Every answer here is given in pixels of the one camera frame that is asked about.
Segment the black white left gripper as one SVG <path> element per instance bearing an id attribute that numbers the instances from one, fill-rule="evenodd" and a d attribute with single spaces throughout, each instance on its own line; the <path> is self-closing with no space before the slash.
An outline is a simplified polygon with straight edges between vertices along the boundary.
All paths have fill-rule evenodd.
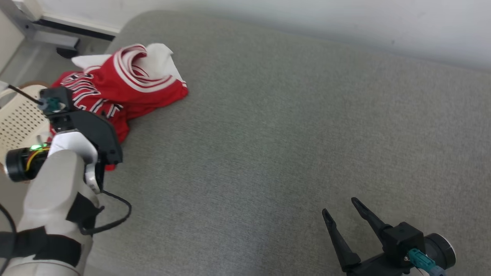
<path id="1" fill-rule="evenodd" d="M 93 112 L 72 110 L 49 115 L 56 131 L 49 155 L 69 150 L 84 161 L 84 182 L 94 193 L 104 191 L 105 166 L 123 162 L 123 152 L 113 125 Z"/>

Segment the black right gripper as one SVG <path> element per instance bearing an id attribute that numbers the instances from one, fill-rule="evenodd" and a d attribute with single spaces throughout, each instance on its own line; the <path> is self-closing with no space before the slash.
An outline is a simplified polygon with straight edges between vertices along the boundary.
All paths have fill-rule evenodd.
<path id="1" fill-rule="evenodd" d="M 384 230 L 391 225 L 383 222 L 377 215 L 369 210 L 358 198 L 352 197 L 351 202 L 357 212 L 368 222 L 378 238 L 383 238 Z M 385 255 L 377 255 L 361 262 L 358 254 L 354 253 L 337 229 L 337 224 L 327 209 L 322 210 L 322 216 L 326 224 L 333 248 L 342 271 L 347 276 L 402 276 L 407 274 L 406 267 L 394 265 Z"/>

